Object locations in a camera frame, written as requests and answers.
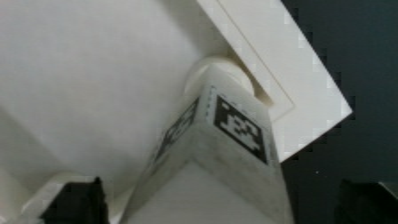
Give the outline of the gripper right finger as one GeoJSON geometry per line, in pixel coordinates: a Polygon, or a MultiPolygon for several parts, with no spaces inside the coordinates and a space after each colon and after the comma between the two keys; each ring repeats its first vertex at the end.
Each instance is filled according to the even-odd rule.
{"type": "Polygon", "coordinates": [[[334,224],[398,224],[398,183],[341,181],[334,224]]]}

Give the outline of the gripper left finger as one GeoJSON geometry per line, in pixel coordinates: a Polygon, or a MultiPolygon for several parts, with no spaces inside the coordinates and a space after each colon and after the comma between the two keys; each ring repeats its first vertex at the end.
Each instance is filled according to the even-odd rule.
{"type": "Polygon", "coordinates": [[[39,219],[44,224],[110,224],[99,178],[64,185],[39,219]]]}

